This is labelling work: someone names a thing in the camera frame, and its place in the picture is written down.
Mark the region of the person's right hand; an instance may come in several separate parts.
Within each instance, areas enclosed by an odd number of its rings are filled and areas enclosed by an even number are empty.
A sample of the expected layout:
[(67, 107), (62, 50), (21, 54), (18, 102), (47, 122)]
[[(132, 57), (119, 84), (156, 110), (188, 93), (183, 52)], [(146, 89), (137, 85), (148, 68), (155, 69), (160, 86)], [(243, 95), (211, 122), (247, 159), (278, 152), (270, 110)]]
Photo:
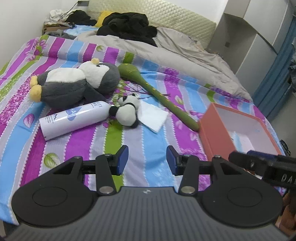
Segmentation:
[(291, 236), (295, 234), (295, 191), (289, 190), (283, 197), (283, 205), (285, 209), (278, 227), (286, 235)]

